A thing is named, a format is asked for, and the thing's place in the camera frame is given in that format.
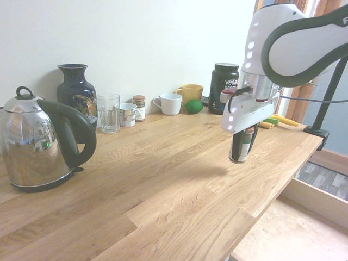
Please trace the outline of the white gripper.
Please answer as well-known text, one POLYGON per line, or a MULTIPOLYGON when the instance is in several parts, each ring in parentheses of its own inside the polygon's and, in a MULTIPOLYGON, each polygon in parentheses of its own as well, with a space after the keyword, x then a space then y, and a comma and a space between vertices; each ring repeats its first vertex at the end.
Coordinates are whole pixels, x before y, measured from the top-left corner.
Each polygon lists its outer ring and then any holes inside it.
POLYGON ((245 150, 243 142, 245 132, 241 132, 251 126, 254 133, 249 147, 249 152, 256 139, 259 125, 255 125, 270 117, 278 105, 279 92, 264 102, 257 102, 250 94, 241 94, 230 98, 225 104, 221 127, 233 135, 233 160, 244 161, 245 150))

